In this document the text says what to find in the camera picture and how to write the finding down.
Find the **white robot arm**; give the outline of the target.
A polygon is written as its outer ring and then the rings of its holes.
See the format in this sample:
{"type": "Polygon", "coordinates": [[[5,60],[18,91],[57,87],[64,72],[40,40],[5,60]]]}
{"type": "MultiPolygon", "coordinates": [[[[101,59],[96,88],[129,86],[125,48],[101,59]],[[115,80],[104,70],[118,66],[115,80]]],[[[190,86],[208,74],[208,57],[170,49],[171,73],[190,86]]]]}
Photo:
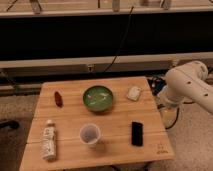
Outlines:
{"type": "Polygon", "coordinates": [[[201,61],[176,66],[165,74],[166,85],[158,93],[163,124],[172,128],[179,117],[179,105],[191,99],[213,115],[213,86],[207,84],[208,69],[201,61]]]}

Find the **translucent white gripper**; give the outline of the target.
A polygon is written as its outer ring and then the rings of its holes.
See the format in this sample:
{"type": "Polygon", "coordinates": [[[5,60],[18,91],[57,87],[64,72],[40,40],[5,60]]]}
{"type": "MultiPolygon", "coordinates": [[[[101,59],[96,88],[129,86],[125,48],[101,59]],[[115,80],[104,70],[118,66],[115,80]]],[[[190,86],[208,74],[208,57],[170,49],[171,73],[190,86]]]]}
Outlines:
{"type": "Polygon", "coordinates": [[[179,109],[178,108],[167,108],[163,104],[159,106],[159,111],[161,114],[162,122],[166,129],[172,128],[179,117],[179,109]]]}

